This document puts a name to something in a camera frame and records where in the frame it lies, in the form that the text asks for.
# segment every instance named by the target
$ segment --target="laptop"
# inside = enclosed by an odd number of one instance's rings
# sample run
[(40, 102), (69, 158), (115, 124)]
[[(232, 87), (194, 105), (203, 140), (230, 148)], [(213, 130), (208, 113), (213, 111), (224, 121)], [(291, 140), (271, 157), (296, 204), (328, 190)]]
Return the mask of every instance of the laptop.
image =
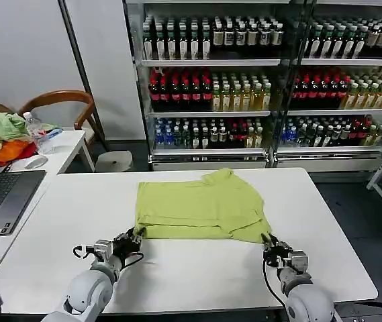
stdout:
[(0, 235), (13, 232), (45, 174), (44, 170), (0, 173)]

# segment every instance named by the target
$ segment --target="robotic hand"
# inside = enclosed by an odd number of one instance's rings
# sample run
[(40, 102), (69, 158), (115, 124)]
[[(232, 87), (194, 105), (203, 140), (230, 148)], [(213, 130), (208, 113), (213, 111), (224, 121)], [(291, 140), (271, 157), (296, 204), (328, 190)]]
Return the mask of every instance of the robotic hand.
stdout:
[[(113, 241), (99, 239), (93, 246), (76, 246), (73, 254), (86, 258), (95, 256), (91, 268), (76, 276), (68, 287), (67, 295), (55, 312), (43, 322), (92, 322), (103, 312), (113, 294), (113, 284), (124, 268), (143, 259), (140, 253), (144, 229), (134, 235), (134, 228), (117, 236)], [(126, 259), (139, 256), (126, 264)]]
[[(341, 322), (329, 296), (313, 284), (307, 273), (308, 256), (302, 251), (294, 251), (285, 242), (270, 235), (271, 241), (262, 235), (264, 242), (265, 282), (273, 296), (284, 306), (289, 321), (296, 322)], [(284, 304), (271, 289), (265, 264), (277, 268), (281, 291), (287, 297)]]

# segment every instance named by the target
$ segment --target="pile of clothes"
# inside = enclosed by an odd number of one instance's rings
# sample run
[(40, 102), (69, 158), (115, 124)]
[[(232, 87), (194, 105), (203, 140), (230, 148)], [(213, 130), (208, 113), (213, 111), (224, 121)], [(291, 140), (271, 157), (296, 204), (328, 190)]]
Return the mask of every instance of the pile of clothes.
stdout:
[[(45, 125), (51, 130), (53, 125)], [(36, 146), (26, 130), (25, 119), (18, 114), (0, 113), (0, 166), (32, 156)]]

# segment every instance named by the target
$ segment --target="green cloth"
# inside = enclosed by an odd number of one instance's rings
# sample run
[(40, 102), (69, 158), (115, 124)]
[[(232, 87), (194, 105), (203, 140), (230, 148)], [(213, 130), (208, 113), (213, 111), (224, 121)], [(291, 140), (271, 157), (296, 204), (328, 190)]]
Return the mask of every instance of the green cloth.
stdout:
[[(57, 128), (55, 125), (43, 124), (46, 131)], [(25, 119), (18, 114), (8, 114), (0, 112), (0, 140), (30, 141), (26, 130)]]
[(141, 182), (136, 229), (146, 238), (238, 239), (261, 243), (271, 232), (264, 201), (230, 169), (191, 182)]

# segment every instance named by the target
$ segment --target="white table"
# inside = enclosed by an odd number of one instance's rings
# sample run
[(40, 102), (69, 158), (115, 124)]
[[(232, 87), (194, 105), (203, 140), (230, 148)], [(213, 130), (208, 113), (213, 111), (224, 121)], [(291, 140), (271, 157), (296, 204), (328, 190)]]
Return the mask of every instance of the white table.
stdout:
[[(90, 267), (72, 248), (134, 225), (138, 183), (197, 180), (211, 171), (61, 174), (0, 265), (5, 313), (48, 313)], [(309, 255), (313, 282), (333, 301), (377, 297), (377, 289), (307, 172), (235, 170), (265, 201), (273, 233)], [(144, 240), (144, 260), (122, 272), (106, 313), (278, 307), (262, 277), (262, 247), (234, 240)], [(275, 270), (269, 281), (278, 295)]]
[[(52, 138), (52, 143), (55, 147), (54, 153), (46, 155), (48, 158), (47, 163), (36, 169), (46, 171), (43, 181), (40, 183), (40, 186), (32, 197), (32, 200), (28, 204), (21, 219), (17, 223), (13, 233), (11, 235), (0, 236), (0, 261), (3, 259), (10, 245), (21, 231), (34, 207), (38, 204), (44, 193), (47, 191), (49, 184), (52, 182), (54, 177), (68, 168), (79, 150), (86, 150), (87, 152), (86, 145), (84, 145), (84, 138), (84, 131), (63, 131), (61, 134), (58, 134)], [(15, 161), (10, 171), (24, 171), (24, 166), (26, 163), (27, 161), (25, 160)]]

